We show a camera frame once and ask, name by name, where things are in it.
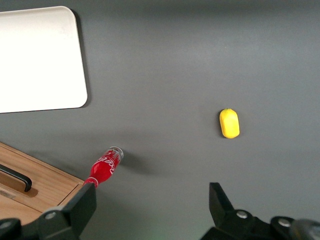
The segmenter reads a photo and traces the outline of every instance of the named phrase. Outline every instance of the yellow object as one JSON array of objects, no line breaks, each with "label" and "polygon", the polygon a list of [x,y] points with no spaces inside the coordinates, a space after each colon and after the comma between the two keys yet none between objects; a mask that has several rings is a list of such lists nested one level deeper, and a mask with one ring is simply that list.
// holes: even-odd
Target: yellow object
[{"label": "yellow object", "polygon": [[220,112],[220,125],[223,136],[233,139],[240,134],[238,115],[231,108]]}]

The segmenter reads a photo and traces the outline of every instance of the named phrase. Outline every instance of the gray table surface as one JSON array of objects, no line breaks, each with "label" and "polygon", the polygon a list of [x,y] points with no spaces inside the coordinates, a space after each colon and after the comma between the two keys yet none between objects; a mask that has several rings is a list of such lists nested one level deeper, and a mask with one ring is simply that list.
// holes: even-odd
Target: gray table surface
[{"label": "gray table surface", "polygon": [[[89,99],[0,114],[0,142],[81,179],[123,148],[83,240],[197,240],[213,226],[209,182],[263,221],[320,220],[318,3],[0,0],[0,11],[60,5],[78,14]],[[235,139],[221,135],[224,108],[238,113]]]}]

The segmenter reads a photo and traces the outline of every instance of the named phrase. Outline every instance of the white board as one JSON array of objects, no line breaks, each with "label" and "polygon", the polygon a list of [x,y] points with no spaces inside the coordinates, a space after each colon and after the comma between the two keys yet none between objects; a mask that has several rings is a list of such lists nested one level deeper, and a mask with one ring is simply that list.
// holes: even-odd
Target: white board
[{"label": "white board", "polygon": [[0,12],[0,113],[79,108],[87,98],[69,8]]}]

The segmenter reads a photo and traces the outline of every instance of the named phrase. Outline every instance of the coca-cola bottle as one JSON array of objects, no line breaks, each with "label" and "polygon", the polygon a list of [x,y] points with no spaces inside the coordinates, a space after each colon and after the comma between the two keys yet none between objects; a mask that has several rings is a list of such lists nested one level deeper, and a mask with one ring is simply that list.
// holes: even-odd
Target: coca-cola bottle
[{"label": "coca-cola bottle", "polygon": [[110,147],[95,164],[93,164],[90,176],[84,184],[93,183],[95,188],[112,176],[120,161],[124,158],[124,152],[116,146]]}]

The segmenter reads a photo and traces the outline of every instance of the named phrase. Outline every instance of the black handle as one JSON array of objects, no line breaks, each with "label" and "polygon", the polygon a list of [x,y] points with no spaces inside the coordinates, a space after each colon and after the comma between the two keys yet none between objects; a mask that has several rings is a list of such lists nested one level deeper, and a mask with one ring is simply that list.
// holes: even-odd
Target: black handle
[{"label": "black handle", "polygon": [[15,170],[12,170],[11,168],[3,166],[2,164],[0,164],[0,171],[23,181],[25,183],[25,188],[24,188],[25,192],[28,192],[31,189],[32,181],[29,177],[15,171]]}]

